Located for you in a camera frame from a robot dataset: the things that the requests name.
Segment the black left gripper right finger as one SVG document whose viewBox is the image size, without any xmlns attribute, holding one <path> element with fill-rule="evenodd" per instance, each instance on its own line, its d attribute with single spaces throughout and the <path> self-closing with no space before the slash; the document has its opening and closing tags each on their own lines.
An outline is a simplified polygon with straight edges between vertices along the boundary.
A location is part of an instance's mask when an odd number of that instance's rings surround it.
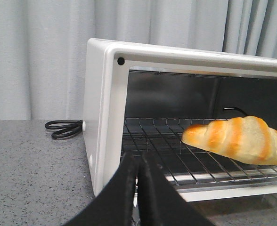
<svg viewBox="0 0 277 226">
<path fill-rule="evenodd" d="M 149 153 L 139 164 L 138 208 L 142 226 L 213 225 L 179 195 Z"/>
</svg>

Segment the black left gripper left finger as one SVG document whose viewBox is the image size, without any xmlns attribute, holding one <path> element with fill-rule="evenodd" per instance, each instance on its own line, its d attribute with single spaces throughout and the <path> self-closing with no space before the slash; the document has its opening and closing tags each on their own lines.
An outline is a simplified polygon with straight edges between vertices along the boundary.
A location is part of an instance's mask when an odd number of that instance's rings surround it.
<svg viewBox="0 0 277 226">
<path fill-rule="evenodd" d="M 96 198 L 66 226 L 131 226 L 138 166 L 125 154 L 113 177 Z"/>
</svg>

